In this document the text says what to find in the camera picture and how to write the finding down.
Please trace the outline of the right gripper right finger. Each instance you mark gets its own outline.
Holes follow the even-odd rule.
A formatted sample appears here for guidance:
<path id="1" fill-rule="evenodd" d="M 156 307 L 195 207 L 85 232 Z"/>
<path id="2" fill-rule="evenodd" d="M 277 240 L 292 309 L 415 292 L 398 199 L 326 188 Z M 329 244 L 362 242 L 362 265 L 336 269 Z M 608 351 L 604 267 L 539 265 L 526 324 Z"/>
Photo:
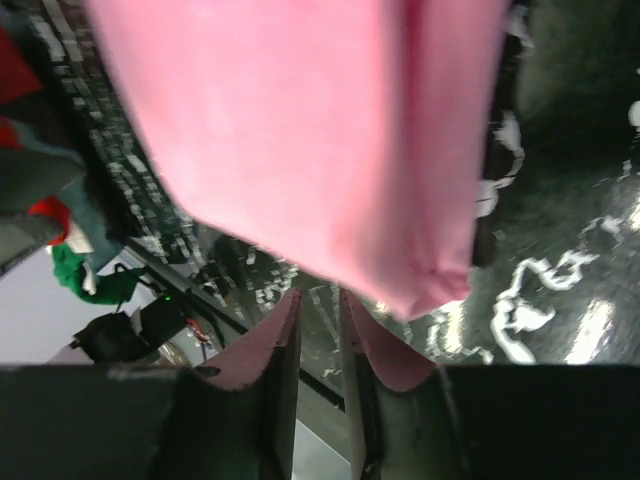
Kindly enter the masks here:
<path id="1" fill-rule="evenodd" d="M 354 479 L 448 479 L 450 421 L 436 364 L 339 294 Z"/>

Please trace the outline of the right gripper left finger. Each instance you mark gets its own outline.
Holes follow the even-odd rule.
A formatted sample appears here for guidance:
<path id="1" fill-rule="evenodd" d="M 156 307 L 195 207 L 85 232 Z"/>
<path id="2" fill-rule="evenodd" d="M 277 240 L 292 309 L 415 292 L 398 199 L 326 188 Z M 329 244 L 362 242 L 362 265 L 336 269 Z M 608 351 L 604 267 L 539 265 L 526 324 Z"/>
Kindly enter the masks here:
<path id="1" fill-rule="evenodd" d="M 172 412 L 175 479 L 288 479 L 298 399 L 301 293 L 182 376 Z"/>

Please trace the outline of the pink t shirt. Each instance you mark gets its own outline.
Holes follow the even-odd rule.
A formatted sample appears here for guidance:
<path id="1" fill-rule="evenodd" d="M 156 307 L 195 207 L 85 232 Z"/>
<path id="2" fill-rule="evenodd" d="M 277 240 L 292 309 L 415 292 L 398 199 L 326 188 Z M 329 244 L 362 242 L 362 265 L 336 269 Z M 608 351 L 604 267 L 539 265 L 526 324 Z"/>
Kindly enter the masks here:
<path id="1" fill-rule="evenodd" d="M 507 1 L 87 1 L 172 201 L 408 322 L 470 293 Z"/>

